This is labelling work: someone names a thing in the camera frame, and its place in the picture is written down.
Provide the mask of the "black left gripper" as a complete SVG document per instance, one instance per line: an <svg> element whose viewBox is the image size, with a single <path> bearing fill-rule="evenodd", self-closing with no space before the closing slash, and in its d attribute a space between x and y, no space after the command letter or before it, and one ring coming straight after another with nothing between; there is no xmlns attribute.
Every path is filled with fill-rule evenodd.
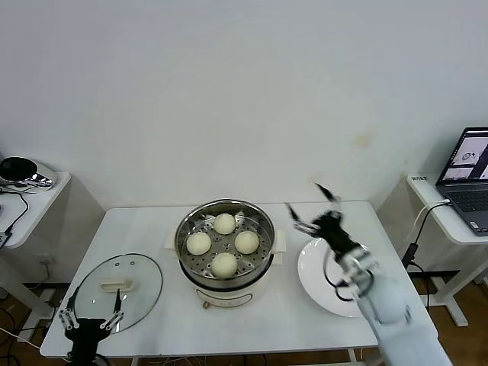
<svg viewBox="0 0 488 366"><path fill-rule="evenodd" d="M80 318L77 321L74 304L75 297L71 296L64 309L60 309L58 317L65 329L65 337L72 342L69 352L70 359L95 359L99 342L105 340L111 331L124 317L121 311L120 290L117 290L114 311L110 319Z"/></svg>

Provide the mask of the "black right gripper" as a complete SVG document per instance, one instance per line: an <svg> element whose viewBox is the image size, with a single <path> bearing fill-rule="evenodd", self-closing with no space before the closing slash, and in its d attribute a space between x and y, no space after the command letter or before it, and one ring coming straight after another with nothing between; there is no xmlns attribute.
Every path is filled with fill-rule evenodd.
<svg viewBox="0 0 488 366"><path fill-rule="evenodd" d="M312 223L308 223L301 220L289 203L285 203L293 226L302 233L324 239L336 256L344 256L359 247L359 244L342 228L342 199L319 183L315 182L315 186L329 202L329 208Z"/></svg>

